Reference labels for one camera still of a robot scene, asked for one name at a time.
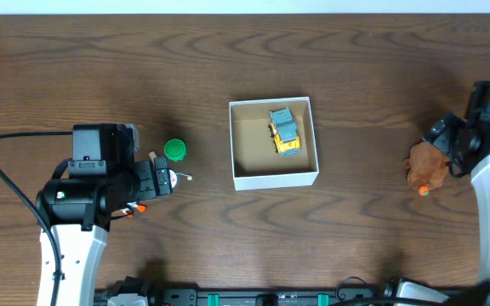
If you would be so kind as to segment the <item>green round toy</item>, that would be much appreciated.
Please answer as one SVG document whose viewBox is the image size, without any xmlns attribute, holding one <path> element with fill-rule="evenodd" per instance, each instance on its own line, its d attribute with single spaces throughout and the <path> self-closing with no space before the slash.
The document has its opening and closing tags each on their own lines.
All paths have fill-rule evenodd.
<svg viewBox="0 0 490 306">
<path fill-rule="evenodd" d="M 187 154 L 186 144 L 182 139 L 170 139 L 163 149 L 165 156 L 173 162 L 184 160 Z"/>
</svg>

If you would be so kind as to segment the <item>white cardboard box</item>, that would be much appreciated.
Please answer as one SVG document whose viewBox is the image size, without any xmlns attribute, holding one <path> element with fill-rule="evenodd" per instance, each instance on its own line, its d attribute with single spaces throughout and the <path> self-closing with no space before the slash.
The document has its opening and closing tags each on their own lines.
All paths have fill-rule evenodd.
<svg viewBox="0 0 490 306">
<path fill-rule="evenodd" d="M 274 143 L 271 113 L 288 108 L 300 150 L 284 156 Z M 229 103 L 232 178 L 236 190 L 310 186 L 319 174 L 316 135 L 308 97 Z"/>
</svg>

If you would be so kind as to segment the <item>small pellet drum toy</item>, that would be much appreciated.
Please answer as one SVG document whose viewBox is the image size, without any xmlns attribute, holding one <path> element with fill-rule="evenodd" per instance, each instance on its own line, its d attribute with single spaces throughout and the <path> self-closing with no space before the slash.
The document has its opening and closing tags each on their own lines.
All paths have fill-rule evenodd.
<svg viewBox="0 0 490 306">
<path fill-rule="evenodd" d="M 155 159 L 157 158 L 157 153 L 155 151 L 150 151 L 149 157 L 151 161 L 154 162 Z M 169 180 L 173 188 L 176 187 L 180 178 L 186 178 L 188 181 L 193 180 L 193 176 L 191 174 L 175 172 L 173 169 L 169 169 L 168 173 L 169 173 Z"/>
</svg>

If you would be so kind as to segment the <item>black mounting rail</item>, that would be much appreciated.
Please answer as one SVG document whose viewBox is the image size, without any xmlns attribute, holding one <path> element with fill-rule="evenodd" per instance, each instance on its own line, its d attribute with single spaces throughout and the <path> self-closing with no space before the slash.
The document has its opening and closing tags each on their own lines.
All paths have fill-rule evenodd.
<svg viewBox="0 0 490 306">
<path fill-rule="evenodd" d="M 351 276 L 335 288 L 202 289 L 196 285 L 157 286 L 148 280 L 127 277 L 94 292 L 93 305 L 153 306 L 324 306 L 362 300 L 380 305 L 381 298 L 411 298 L 443 303 L 463 291 L 461 287 L 429 286 L 407 278 L 374 285 Z"/>
</svg>

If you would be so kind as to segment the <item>yellow grey toy truck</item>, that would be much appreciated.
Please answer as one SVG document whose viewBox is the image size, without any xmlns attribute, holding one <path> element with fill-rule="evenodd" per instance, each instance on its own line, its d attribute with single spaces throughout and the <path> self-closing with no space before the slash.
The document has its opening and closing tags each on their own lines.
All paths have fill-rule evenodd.
<svg viewBox="0 0 490 306">
<path fill-rule="evenodd" d="M 298 127 L 289 107 L 270 111 L 268 132 L 279 156 L 291 156 L 301 151 Z"/>
</svg>

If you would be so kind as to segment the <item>brown plush toy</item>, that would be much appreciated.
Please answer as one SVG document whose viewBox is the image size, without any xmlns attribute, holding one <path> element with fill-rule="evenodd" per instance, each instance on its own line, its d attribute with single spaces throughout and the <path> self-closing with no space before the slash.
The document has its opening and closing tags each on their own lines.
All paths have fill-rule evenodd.
<svg viewBox="0 0 490 306">
<path fill-rule="evenodd" d="M 449 173 L 448 162 L 449 158 L 431 144 L 421 142 L 412 146 L 409 157 L 403 162 L 408 185 L 421 196 L 441 188 Z"/>
</svg>

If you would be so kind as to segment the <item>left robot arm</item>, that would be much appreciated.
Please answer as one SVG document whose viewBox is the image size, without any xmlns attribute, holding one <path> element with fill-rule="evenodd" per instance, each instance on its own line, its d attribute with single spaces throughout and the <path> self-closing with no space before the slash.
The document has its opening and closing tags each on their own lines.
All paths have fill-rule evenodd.
<svg viewBox="0 0 490 306">
<path fill-rule="evenodd" d="M 173 192 L 163 157 L 136 161 L 132 124 L 77 124 L 72 156 L 39 191 L 36 206 L 48 228 L 40 236 L 40 305 L 91 305 L 111 221 L 145 210 Z"/>
</svg>

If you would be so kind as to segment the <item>pink white duck toy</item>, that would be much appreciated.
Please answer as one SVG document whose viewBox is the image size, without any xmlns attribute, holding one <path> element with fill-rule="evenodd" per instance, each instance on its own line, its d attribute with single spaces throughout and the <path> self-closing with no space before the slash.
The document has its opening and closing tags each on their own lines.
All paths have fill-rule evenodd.
<svg viewBox="0 0 490 306">
<path fill-rule="evenodd" d="M 147 209 L 147 205 L 140 204 L 138 202 L 128 203 L 126 207 L 122 210 L 125 217 L 133 218 L 144 213 Z"/>
</svg>

